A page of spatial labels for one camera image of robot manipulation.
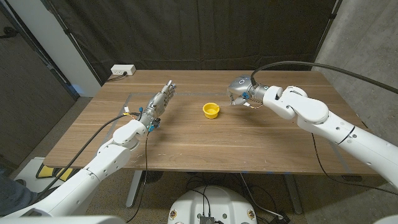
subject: yellow cup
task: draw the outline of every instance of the yellow cup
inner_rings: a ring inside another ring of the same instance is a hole
[[[220,107],[215,103],[207,103],[203,106],[203,112],[208,119],[215,119],[220,112]]]

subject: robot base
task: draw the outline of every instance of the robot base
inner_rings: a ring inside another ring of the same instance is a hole
[[[205,186],[202,186],[194,190],[203,193],[204,189]],[[203,195],[198,192],[190,190],[174,202],[168,224],[200,223],[200,217],[203,215]],[[210,203],[210,216],[216,223],[257,223],[253,207],[240,194],[225,187],[210,185],[206,188],[205,195]],[[205,199],[205,216],[208,214],[209,207]]]

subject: blue connector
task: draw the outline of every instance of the blue connector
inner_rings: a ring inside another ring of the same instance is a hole
[[[244,99],[249,99],[249,95],[248,95],[246,92],[244,92],[244,93],[242,94],[242,97],[243,97]]]
[[[153,125],[151,125],[148,129],[148,132],[152,132],[155,129],[155,127]]]

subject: wall outlet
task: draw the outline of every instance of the wall outlet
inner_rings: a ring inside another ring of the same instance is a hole
[[[133,75],[136,72],[136,67],[134,65],[113,65],[111,68],[113,75],[123,75],[127,72],[127,75]]]

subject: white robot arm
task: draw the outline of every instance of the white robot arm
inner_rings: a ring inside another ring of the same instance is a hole
[[[84,215],[101,181],[129,161],[131,151],[139,145],[137,135],[143,136],[159,126],[158,117],[173,97],[175,87],[170,80],[150,99],[140,117],[115,130],[113,138],[100,147],[96,157],[49,196],[4,217],[2,221],[28,216]]]
[[[398,189],[398,147],[341,119],[323,102],[308,98],[302,89],[253,86],[250,77],[244,75],[235,79],[227,92],[232,105],[248,105],[247,99],[252,99],[284,119],[297,115],[300,128],[333,141]]]

